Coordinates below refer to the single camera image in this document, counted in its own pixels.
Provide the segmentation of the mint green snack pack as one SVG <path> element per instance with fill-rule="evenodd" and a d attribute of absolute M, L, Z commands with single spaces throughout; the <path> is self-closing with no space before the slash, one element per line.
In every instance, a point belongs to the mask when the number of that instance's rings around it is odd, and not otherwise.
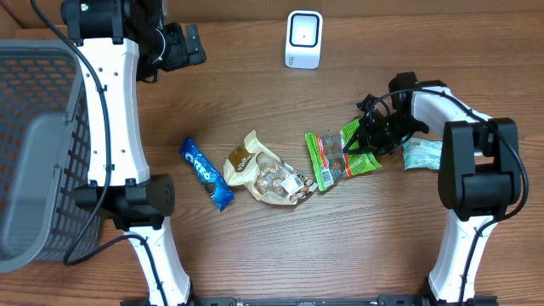
<path fill-rule="evenodd" d="M 427 168 L 439 170 L 442 142 L 410 138 L 403 144 L 405 170 Z"/>

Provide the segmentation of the green candy snack bag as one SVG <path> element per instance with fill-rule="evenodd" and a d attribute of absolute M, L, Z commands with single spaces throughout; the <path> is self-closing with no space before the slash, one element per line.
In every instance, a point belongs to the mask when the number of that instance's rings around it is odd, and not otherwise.
<path fill-rule="evenodd" d="M 318 188 L 326 191 L 342 179 L 377 170 L 382 165 L 371 153 L 347 154 L 344 146 L 360 127 L 355 119 L 333 135 L 306 133 L 305 140 Z"/>

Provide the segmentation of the beige nut snack bag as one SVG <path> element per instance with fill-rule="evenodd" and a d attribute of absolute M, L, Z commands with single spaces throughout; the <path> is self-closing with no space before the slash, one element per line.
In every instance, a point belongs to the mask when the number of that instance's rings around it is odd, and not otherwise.
<path fill-rule="evenodd" d="M 255 130 L 232 150 L 224 164 L 228 186 L 245 186 L 258 201 L 296 206 L 310 198 L 318 184 L 260 142 Z"/>

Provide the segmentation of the blue Oreo cookie pack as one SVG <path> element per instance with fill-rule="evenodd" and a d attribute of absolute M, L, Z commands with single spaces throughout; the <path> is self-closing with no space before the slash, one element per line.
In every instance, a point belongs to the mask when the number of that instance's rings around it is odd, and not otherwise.
<path fill-rule="evenodd" d="M 178 153 L 191 165 L 215 206 L 223 211 L 235 199 L 234 193 L 226 184 L 223 176 L 202 153 L 191 137 L 184 140 Z"/>

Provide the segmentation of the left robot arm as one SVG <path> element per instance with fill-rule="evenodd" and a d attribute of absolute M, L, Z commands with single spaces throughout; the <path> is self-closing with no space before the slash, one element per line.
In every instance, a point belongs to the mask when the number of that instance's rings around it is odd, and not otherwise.
<path fill-rule="evenodd" d="M 137 254 L 146 305 L 190 305 L 192 285 L 173 239 L 173 178 L 151 174 L 140 136 L 136 87 L 159 71 L 205 62 L 198 28 L 164 21 L 161 1 L 71 0 L 61 5 L 84 79 L 90 127 L 88 181 L 76 205 L 110 219 Z"/>

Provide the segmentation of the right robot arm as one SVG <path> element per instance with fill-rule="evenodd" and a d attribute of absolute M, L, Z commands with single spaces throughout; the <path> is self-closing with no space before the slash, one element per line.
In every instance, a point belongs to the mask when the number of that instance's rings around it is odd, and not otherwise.
<path fill-rule="evenodd" d="M 414 133 L 442 138 L 438 192 L 447 210 L 439 256 L 415 305 L 495 305 L 477 296 L 476 274 L 492 230 L 524 207 L 527 171 L 514 120 L 492 118 L 461 102 L 440 80 L 397 74 L 388 93 L 357 105 L 360 125 L 343 152 L 387 155 Z"/>

